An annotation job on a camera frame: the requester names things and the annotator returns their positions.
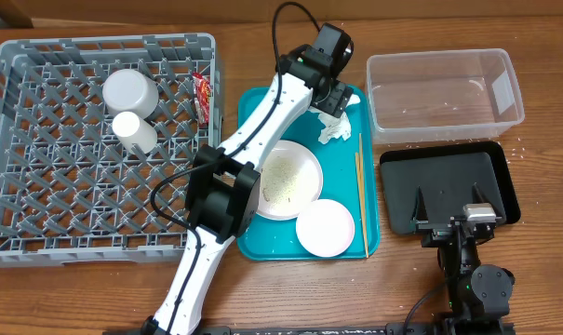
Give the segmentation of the red sauce packet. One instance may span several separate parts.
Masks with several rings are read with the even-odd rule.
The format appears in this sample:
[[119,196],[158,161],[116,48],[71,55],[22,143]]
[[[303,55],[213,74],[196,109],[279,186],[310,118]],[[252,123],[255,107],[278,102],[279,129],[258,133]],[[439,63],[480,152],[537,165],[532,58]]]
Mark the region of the red sauce packet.
[[192,73],[194,89],[194,107],[200,128],[207,128],[210,122],[211,84],[199,73]]

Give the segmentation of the white plastic cup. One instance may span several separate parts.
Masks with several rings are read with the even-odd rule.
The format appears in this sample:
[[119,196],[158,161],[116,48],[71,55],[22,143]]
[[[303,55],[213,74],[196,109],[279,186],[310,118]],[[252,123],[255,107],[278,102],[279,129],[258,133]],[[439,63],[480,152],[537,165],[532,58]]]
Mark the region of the white plastic cup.
[[114,135],[127,151],[137,144],[144,154],[150,153],[157,144],[156,130],[133,112],[121,112],[112,122]]

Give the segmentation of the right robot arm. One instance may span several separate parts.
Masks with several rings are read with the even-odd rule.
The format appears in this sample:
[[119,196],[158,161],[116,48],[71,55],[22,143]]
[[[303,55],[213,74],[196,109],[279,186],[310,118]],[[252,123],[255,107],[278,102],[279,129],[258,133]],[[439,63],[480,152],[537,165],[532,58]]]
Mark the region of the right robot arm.
[[[477,247],[494,237],[503,217],[472,186],[473,202],[462,207],[462,214],[445,223],[428,220],[422,190],[416,190],[415,207],[410,222],[414,233],[422,237],[424,248],[436,248],[445,280],[430,290],[410,309],[402,326],[404,334],[513,334],[502,318],[510,313],[509,300],[515,283],[507,269],[483,264]],[[449,295],[449,308],[431,323],[412,324],[415,312],[442,290]]]

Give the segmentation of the grey bowl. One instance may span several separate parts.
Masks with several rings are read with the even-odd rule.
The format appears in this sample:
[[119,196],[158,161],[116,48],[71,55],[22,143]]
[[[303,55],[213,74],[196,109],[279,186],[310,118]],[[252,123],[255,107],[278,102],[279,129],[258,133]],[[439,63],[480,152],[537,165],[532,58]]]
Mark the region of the grey bowl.
[[132,112],[142,119],[154,112],[159,101],[155,81],[131,69],[111,74],[103,83],[102,96],[111,116]]

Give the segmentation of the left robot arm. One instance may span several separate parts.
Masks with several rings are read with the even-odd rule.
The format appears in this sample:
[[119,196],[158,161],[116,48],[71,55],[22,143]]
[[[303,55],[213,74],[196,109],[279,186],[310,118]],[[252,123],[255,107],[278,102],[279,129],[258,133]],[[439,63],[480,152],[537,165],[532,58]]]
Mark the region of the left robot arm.
[[353,90],[338,78],[354,53],[352,38],[325,23],[311,44],[276,54],[275,76],[245,123],[219,147],[204,145],[191,168],[160,181],[149,200],[187,234],[169,292],[142,334],[192,334],[226,249],[254,218],[261,166],[289,126],[308,109],[340,117]]

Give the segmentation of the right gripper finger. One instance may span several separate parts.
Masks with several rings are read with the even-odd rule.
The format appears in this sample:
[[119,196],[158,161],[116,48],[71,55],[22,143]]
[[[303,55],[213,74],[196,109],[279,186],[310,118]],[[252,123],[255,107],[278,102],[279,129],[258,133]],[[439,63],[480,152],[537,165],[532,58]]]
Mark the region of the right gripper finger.
[[413,224],[428,222],[428,215],[423,199],[422,188],[420,186],[416,189],[415,205],[410,221]]
[[472,186],[472,197],[474,204],[488,204],[493,209],[497,219],[504,219],[505,215],[485,196],[477,183]]

